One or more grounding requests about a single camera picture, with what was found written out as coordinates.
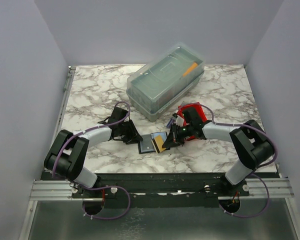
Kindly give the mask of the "gold magnetic stripe card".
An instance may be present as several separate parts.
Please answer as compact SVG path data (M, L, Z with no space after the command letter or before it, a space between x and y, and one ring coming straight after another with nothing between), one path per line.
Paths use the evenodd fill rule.
M154 138L151 139L151 141L156 153L159 154L166 150L166 148L163 147L164 140L161 135L155 136Z

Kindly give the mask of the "black card holder wallet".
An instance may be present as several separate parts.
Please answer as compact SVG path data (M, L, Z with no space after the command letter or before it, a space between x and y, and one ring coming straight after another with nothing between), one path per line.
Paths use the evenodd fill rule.
M142 135L142 141L138 142L138 152L139 154L148 153L162 153L163 151L170 150L171 148L159 148L159 144L167 139L168 133L166 131L153 132L150 134Z

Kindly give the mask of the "red plastic bin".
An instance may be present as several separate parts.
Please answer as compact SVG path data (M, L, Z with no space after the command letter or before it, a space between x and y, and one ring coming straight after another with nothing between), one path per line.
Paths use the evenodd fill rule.
M177 115L184 119L184 125L190 124L193 120L200 119L202 122L207 121L207 117L199 102L187 103L178 107Z

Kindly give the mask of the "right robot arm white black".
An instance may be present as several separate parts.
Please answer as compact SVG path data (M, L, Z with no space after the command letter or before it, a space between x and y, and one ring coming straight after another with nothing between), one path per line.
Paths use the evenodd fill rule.
M173 148L185 144L186 138L195 137L199 140L219 140L232 143L237 162L224 174L220 183L220 191L231 196L238 190L238 184L257 170L262 163L276 154L272 141L255 120L244 124L217 124L212 120L203 121L195 107L182 111L187 125L173 123L163 148Z

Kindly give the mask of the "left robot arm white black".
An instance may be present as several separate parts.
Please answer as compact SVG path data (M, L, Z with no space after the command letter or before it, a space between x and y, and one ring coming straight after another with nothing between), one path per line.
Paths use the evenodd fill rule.
M89 197L97 197L101 185L98 183L98 176L84 167L87 151L111 140L127 145L141 142L143 138L130 119L130 113L130 105L119 101L114 105L111 115L95 126L76 133L61 130L45 157L44 168L51 171L53 177L59 175L83 186L83 191Z

